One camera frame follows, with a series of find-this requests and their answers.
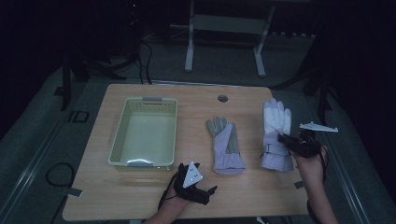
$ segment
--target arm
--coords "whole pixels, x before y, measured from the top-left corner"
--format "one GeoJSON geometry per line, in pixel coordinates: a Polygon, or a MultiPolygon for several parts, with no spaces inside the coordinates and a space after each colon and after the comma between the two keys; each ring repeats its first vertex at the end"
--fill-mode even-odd
{"type": "MultiPolygon", "coordinates": [[[[325,147],[321,149],[323,157],[327,156],[325,147]]],[[[300,176],[303,179],[308,201],[315,216],[321,223],[338,223],[323,186],[323,168],[320,156],[305,159],[293,152],[300,176]]]]}
{"type": "Polygon", "coordinates": [[[177,195],[174,188],[173,184],[169,188],[165,200],[163,201],[163,205],[161,208],[158,210],[158,212],[147,219],[144,224],[171,224],[173,221],[175,221],[178,216],[183,212],[183,210],[187,207],[189,204],[189,201],[184,200],[180,197],[174,197],[173,196],[177,195]]]}

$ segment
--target white glove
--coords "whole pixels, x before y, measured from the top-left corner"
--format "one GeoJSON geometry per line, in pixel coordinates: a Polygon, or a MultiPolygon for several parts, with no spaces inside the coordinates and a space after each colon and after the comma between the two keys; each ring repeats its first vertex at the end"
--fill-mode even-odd
{"type": "Polygon", "coordinates": [[[290,134],[291,112],[276,99],[265,102],[262,107],[264,122],[262,168],[291,171],[293,162],[289,150],[277,141],[279,134],[290,134]]]}

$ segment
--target gray glove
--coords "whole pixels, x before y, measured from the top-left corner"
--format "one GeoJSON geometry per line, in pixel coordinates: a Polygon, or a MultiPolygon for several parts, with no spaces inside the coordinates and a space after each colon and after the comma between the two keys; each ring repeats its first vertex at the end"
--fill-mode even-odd
{"type": "Polygon", "coordinates": [[[214,138],[215,164],[213,171],[220,175],[237,175],[246,166],[239,154],[236,127],[226,118],[215,116],[206,121],[206,127],[214,138]]]}

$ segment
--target plastic basket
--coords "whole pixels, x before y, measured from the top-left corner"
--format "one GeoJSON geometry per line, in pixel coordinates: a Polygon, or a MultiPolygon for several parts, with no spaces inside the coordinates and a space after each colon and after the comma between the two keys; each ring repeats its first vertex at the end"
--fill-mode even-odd
{"type": "Polygon", "coordinates": [[[127,98],[108,162],[119,170],[171,170],[176,127],[177,99],[127,98]]]}

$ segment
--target small round object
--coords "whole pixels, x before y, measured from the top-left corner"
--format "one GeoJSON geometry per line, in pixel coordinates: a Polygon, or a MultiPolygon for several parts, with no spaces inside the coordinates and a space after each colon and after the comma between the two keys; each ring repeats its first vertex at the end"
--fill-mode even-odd
{"type": "Polygon", "coordinates": [[[219,95],[218,100],[222,103],[226,103],[228,101],[228,96],[226,95],[219,95]]]}

